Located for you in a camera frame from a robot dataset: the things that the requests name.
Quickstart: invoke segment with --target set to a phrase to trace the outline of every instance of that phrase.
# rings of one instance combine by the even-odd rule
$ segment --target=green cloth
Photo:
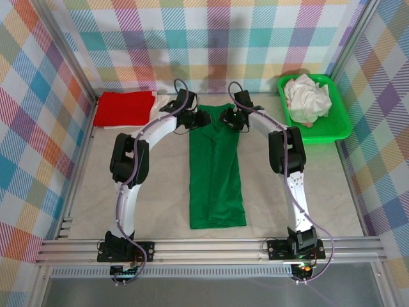
[[[233,105],[199,106],[212,123],[189,132],[191,229],[246,225],[237,159],[240,133],[219,120],[228,107]]]

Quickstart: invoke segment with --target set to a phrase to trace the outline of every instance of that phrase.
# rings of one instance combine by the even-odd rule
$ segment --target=green plastic basket
[[[347,138],[352,131],[350,119],[345,111],[343,101],[337,87],[335,86],[334,82],[325,75],[308,76],[315,83],[319,83],[320,87],[322,87],[324,84],[328,85],[330,99],[332,102],[332,106],[328,112],[328,117],[319,117],[311,128],[307,128],[300,123],[296,123],[289,117],[286,97],[284,96],[284,87],[290,79],[295,80],[299,76],[300,75],[285,75],[278,81],[279,93],[281,96],[284,114],[286,115],[287,124],[290,127],[297,126],[300,128],[302,141],[304,144],[325,144],[332,143],[338,139]]]

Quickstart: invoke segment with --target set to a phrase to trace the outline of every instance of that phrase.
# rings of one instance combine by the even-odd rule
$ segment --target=white cloth
[[[153,106],[151,108],[151,112],[149,114],[149,120],[154,120],[156,117],[158,117],[159,114],[159,109],[166,105],[171,97],[169,95],[157,95],[156,91],[152,92],[152,96],[155,97],[155,102],[153,103]],[[110,130],[110,129],[121,129],[121,128],[129,128],[129,127],[140,127],[140,126],[107,126],[104,127],[105,130]]]
[[[327,116],[331,108],[328,85],[320,88],[307,75],[295,81],[291,79],[284,87],[289,115],[294,122],[305,123],[310,127],[319,116]]]

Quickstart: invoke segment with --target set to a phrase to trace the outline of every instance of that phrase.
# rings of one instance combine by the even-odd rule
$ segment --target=plaid fabric wall
[[[367,0],[47,0],[99,92],[275,91],[282,74],[330,72]]]
[[[359,206],[409,304],[409,0],[382,1],[338,87],[354,126],[342,148]]]
[[[29,0],[0,3],[0,306],[21,306],[91,104]]]

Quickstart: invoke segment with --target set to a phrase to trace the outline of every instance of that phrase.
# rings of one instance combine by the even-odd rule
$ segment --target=folded red towel
[[[151,91],[102,94],[94,126],[143,126],[149,122],[155,97]]]

